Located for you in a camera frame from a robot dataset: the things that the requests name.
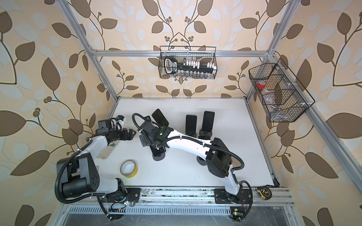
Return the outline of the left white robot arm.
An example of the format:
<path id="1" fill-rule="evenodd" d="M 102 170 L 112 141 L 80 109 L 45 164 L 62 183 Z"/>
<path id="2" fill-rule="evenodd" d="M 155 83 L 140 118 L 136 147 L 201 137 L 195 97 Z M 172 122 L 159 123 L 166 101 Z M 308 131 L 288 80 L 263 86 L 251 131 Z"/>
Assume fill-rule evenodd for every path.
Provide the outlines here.
<path id="1" fill-rule="evenodd" d="M 115 202 L 130 201 L 130 195 L 121 179 L 107 179 L 100 176 L 94 158 L 114 141 L 132 140 L 133 129 L 96 130 L 85 146 L 68 158 L 57 162 L 55 196 L 64 204 L 75 203 L 88 197 L 107 198 Z"/>

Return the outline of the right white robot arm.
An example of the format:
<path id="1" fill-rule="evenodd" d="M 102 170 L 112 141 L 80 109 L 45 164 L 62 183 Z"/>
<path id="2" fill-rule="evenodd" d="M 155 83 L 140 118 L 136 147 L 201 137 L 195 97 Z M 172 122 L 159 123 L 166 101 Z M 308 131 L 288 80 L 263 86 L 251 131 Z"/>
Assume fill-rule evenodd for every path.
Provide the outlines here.
<path id="1" fill-rule="evenodd" d="M 222 180 L 225 192 L 218 199 L 241 204 L 248 198 L 248 194 L 243 192 L 243 184 L 248 186 L 249 195 L 252 195 L 250 184 L 245 180 L 238 181 L 234 174 L 245 167 L 243 160 L 229 151 L 219 138 L 204 140 L 191 137 L 168 126 L 161 126 L 139 113 L 132 115 L 132 121 L 140 132 L 142 145 L 150 147 L 155 161 L 166 156 L 167 148 L 186 151 L 205 161 L 208 171 Z"/>

